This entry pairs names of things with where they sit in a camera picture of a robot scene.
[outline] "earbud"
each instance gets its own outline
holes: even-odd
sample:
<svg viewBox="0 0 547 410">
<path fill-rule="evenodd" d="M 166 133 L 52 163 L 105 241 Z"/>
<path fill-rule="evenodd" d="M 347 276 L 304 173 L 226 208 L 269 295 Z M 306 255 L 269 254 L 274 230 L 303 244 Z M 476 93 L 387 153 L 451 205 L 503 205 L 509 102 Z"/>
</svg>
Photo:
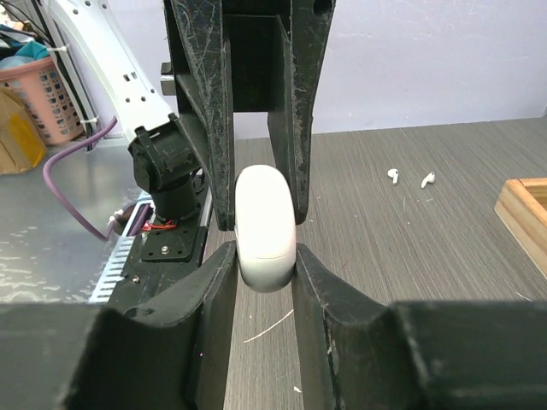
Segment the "earbud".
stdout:
<svg viewBox="0 0 547 410">
<path fill-rule="evenodd" d="M 297 259 L 297 225 L 283 174 L 267 165 L 245 168 L 236 182 L 235 218 L 245 284 L 260 293 L 283 289 Z"/>
<path fill-rule="evenodd" d="M 387 176 L 390 177 L 391 179 L 393 179 L 393 184 L 394 185 L 397 185 L 397 182 L 399 180 L 399 171 L 397 169 L 395 169 L 395 168 L 390 169 L 387 172 Z"/>
<path fill-rule="evenodd" d="M 435 173 L 429 173 L 422 181 L 421 181 L 421 188 L 426 188 L 427 184 L 432 184 L 435 182 Z"/>
</svg>

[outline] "wooden box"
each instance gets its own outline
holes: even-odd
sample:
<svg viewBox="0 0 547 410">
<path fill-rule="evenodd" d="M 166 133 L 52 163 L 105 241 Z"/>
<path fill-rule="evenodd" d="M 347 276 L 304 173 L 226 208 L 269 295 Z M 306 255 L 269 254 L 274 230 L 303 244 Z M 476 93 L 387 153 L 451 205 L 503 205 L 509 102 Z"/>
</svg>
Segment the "wooden box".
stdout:
<svg viewBox="0 0 547 410">
<path fill-rule="evenodd" d="M 547 276 L 547 178 L 508 180 L 495 209 L 538 269 Z"/>
</svg>

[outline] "gray table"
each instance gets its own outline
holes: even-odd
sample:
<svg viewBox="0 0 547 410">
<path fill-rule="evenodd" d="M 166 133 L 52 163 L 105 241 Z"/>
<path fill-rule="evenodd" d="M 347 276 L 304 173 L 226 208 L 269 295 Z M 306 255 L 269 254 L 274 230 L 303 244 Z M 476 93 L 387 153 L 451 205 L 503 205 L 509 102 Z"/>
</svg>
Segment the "gray table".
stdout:
<svg viewBox="0 0 547 410">
<path fill-rule="evenodd" d="M 273 163 L 268 140 L 239 141 L 236 151 L 238 169 Z M 546 176 L 544 158 L 543 119 L 316 136 L 309 217 L 298 239 L 380 302 L 543 299 L 547 280 L 493 206 L 505 179 Z M 386 176 L 391 167 L 400 171 L 398 186 Z M 130 170 L 122 147 L 102 147 L 78 153 L 55 176 L 104 225 L 139 193 Z M 437 182 L 421 190 L 431 171 Z M 84 301 L 110 246 L 71 220 L 39 172 L 0 178 L 0 208 L 9 209 L 0 234 L 0 242 L 9 242 L 0 243 L 7 258 L 0 261 L 2 300 Z M 208 255 L 230 238 L 213 223 Z M 257 295 L 239 286 L 226 408 L 303 408 L 292 315 L 248 342 L 291 309 L 290 289 Z"/>
<path fill-rule="evenodd" d="M 41 166 L 0 176 L 0 302 L 86 302 L 109 258 L 112 243 L 92 237 L 51 195 Z M 59 188 L 97 228 L 141 190 L 132 160 L 118 143 L 80 151 L 53 172 Z"/>
</svg>

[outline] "laundry basket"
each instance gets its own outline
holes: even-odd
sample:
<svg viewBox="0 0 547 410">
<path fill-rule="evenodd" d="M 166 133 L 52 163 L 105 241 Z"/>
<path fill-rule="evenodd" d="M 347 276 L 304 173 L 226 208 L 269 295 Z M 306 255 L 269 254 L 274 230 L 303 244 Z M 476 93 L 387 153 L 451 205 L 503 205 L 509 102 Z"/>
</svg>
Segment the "laundry basket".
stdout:
<svg viewBox="0 0 547 410">
<path fill-rule="evenodd" d="M 25 102 L 46 144 L 63 144 L 84 133 L 51 57 L 0 70 L 2 85 Z"/>
</svg>

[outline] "blue cloth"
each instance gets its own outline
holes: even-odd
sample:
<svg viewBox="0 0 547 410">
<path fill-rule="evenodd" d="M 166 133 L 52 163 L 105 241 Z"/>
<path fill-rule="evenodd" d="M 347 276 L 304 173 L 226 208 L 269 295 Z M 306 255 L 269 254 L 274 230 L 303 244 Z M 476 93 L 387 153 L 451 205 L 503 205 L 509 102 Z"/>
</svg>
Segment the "blue cloth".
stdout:
<svg viewBox="0 0 547 410">
<path fill-rule="evenodd" d="M 32 57 L 27 56 L 11 56 L 6 57 L 0 61 L 0 70 L 6 70 L 8 68 L 15 68 L 27 64 L 28 62 L 34 62 Z"/>
<path fill-rule="evenodd" d="M 18 49 L 15 55 L 31 57 L 33 60 L 41 60 L 49 56 L 50 52 L 45 45 L 37 43 L 36 41 L 30 41 Z"/>
</svg>

